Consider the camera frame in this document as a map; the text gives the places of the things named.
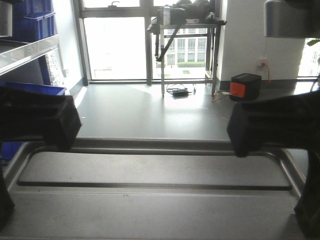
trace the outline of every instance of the plant leaf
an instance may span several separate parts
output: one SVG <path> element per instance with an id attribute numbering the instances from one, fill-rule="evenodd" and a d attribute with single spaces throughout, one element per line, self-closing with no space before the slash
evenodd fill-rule
<path id="1" fill-rule="evenodd" d="M 306 44 L 308 46 L 313 46 L 313 45 L 317 44 L 318 42 L 320 42 L 320 39 L 313 39 L 311 41 L 308 41 Z"/>

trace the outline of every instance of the black box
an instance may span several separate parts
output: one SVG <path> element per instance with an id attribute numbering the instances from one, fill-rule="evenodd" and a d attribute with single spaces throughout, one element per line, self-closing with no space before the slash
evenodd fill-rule
<path id="1" fill-rule="evenodd" d="M 249 101 L 260 94 L 262 78 L 251 73 L 242 73 L 231 78 L 230 99 L 233 101 Z"/>

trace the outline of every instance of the wall outlet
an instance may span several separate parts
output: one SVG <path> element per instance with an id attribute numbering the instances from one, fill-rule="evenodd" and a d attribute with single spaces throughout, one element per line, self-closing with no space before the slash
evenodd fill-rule
<path id="1" fill-rule="evenodd" d="M 267 64 L 267 60 L 268 60 L 268 59 L 267 59 L 266 57 L 261 57 L 261 58 L 258 59 L 256 65 L 257 65 L 258 67 L 263 67 L 262 63 L 266 63 L 266 64 Z"/>

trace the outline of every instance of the water bottle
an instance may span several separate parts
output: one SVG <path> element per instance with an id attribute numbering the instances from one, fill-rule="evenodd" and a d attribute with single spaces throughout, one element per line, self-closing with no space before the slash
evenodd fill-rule
<path id="1" fill-rule="evenodd" d="M 163 25 L 170 25 L 170 7 L 165 5 L 163 9 Z"/>

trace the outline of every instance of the metal table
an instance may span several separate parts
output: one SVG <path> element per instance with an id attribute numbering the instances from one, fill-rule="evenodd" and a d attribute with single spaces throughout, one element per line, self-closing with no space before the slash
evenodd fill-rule
<path id="1" fill-rule="evenodd" d="M 164 30 L 175 29 L 176 25 L 160 25 L 160 46 L 161 53 L 165 46 L 165 34 Z M 193 83 L 212 83 L 211 93 L 213 94 L 216 90 L 217 82 L 217 68 L 218 68 L 218 51 L 220 44 L 220 32 L 221 25 L 219 24 L 183 24 L 180 29 L 207 29 L 207 43 L 206 43 L 206 61 L 205 61 L 205 78 L 207 80 L 171 80 L 165 81 L 165 60 L 164 56 L 161 59 L 161 93 L 162 97 L 165 96 L 165 84 L 193 84 Z M 195 34 L 180 34 L 175 37 L 194 37 Z"/>
<path id="2" fill-rule="evenodd" d="M 285 149 L 228 141 L 77 139 L 25 144 L 4 171 L 15 210 L 0 239 L 305 239 L 304 180 Z"/>

